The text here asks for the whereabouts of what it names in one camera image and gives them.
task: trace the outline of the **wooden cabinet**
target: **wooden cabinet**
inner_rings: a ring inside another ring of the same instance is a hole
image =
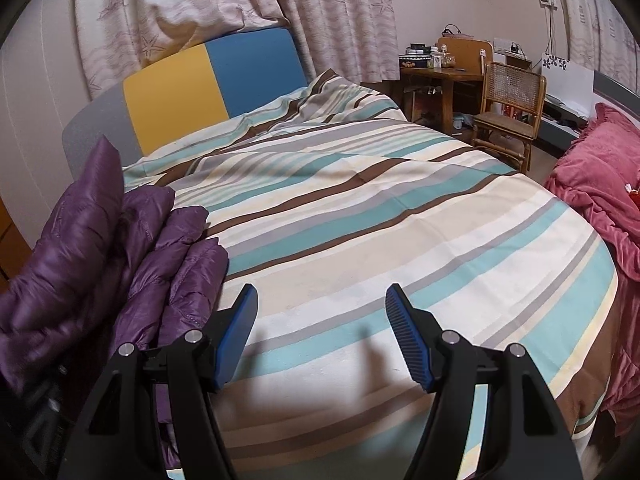
[[[8,288],[8,280],[20,273],[29,256],[31,248],[0,200],[0,293]]]

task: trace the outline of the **chair seat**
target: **chair seat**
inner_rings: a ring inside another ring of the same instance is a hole
[[[474,116],[474,122],[479,126],[517,134],[527,139],[534,138],[533,126],[504,115],[485,112]]]

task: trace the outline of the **wicker chair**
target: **wicker chair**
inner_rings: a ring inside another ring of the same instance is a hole
[[[473,147],[501,153],[516,161],[519,170],[526,174],[531,166],[531,147],[538,136],[542,107],[545,102],[546,78],[502,63],[491,63],[484,76],[482,105],[480,114],[474,117]],[[492,103],[500,103],[526,112],[527,123],[495,114],[490,110]],[[515,137],[524,144],[524,152],[519,153],[505,146],[491,142],[489,134],[498,132]]]

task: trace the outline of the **purple puffer jacket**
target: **purple puffer jacket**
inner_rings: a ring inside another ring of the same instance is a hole
[[[206,209],[176,209],[170,188],[124,194],[120,157],[102,138],[56,204],[33,255],[0,296],[0,373],[17,394],[62,356],[63,410],[78,414],[123,342],[168,344],[202,328],[228,257],[216,238],[197,241]],[[179,465],[168,399],[158,413],[169,467]]]

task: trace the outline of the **curtain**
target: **curtain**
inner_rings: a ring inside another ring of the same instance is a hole
[[[82,68],[92,98],[179,50],[287,22],[276,0],[76,0]]]
[[[354,83],[399,78],[391,0],[278,0],[309,79],[332,68]]]
[[[569,59],[640,93],[640,46],[610,0],[566,0]]]

